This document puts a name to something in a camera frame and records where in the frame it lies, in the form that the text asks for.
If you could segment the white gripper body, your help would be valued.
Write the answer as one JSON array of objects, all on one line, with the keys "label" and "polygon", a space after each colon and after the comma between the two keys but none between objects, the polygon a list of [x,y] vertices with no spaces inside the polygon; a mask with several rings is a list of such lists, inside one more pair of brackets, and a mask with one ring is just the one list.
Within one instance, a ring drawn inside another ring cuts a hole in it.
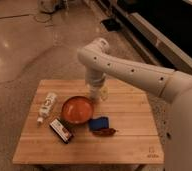
[{"label": "white gripper body", "polygon": [[98,101],[99,99],[105,99],[106,97],[106,87],[104,86],[105,79],[87,79],[86,84],[89,87],[89,97]]}]

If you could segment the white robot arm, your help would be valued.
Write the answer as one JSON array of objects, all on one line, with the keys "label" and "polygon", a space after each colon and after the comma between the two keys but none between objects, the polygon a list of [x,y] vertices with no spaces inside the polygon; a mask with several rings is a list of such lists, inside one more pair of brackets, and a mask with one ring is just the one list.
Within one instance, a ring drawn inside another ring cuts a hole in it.
[{"label": "white robot arm", "polygon": [[96,38],[77,50],[93,94],[110,75],[170,104],[164,150],[165,171],[192,171],[192,75],[108,54],[109,43]]}]

